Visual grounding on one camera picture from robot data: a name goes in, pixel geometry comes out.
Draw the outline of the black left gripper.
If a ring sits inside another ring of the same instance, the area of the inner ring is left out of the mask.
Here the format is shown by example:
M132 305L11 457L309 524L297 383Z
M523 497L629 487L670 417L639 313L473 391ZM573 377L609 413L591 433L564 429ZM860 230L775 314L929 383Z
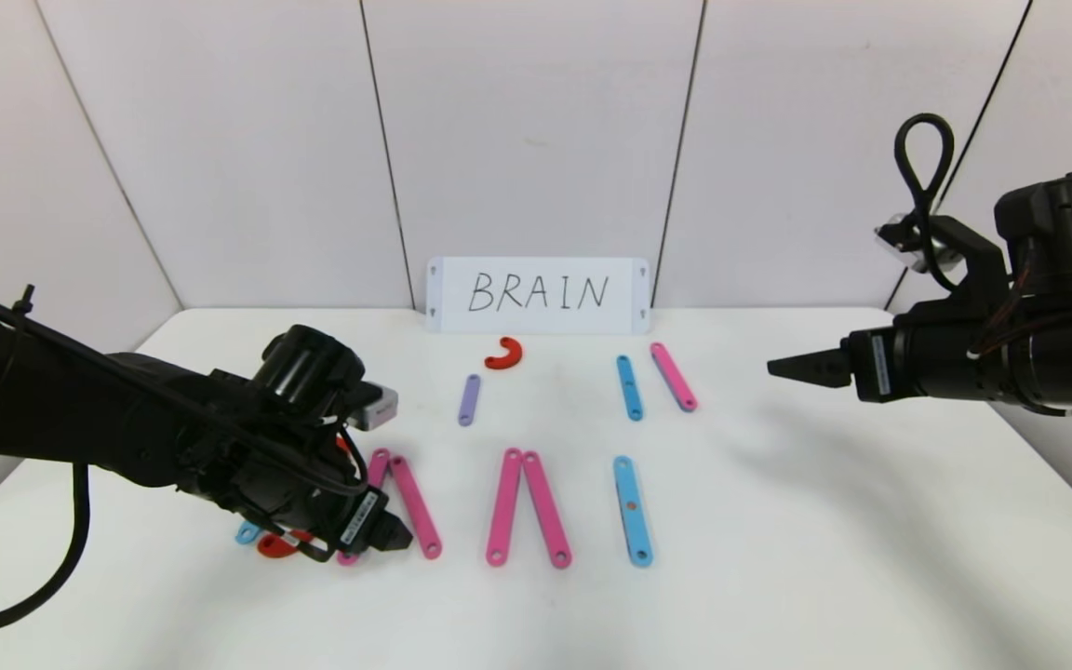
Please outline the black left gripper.
M383 468L371 468L367 487L356 496L317 492L306 500L306 540L298 544L306 555L362 555L369 550L408 550L413 534L394 513L387 512L390 497L382 490Z

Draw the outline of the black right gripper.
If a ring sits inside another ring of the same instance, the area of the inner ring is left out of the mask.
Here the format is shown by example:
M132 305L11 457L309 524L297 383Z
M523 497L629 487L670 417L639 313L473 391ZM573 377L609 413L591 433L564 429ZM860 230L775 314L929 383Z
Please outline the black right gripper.
M1004 366L970 359L971 323L906 324L847 336L847 353L825 349L766 361L770 376L821 387L848 387L860 400L889 403L918 397L1008 399Z

